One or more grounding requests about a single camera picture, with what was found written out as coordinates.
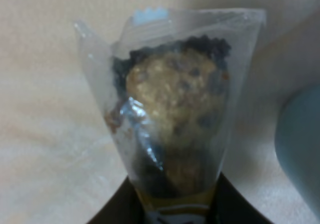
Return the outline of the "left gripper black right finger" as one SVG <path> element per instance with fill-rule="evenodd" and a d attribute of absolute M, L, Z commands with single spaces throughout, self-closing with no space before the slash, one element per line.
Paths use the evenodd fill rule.
<path fill-rule="evenodd" d="M 270 224 L 271 221 L 254 208 L 223 173 L 216 186 L 215 197 L 207 215 L 207 223 Z"/>

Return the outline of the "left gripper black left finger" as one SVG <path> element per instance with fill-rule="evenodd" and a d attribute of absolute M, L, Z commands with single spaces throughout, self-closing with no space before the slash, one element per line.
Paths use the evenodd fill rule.
<path fill-rule="evenodd" d="M 145 223 L 144 213 L 134 186 L 126 178 L 111 199 L 88 223 Z"/>

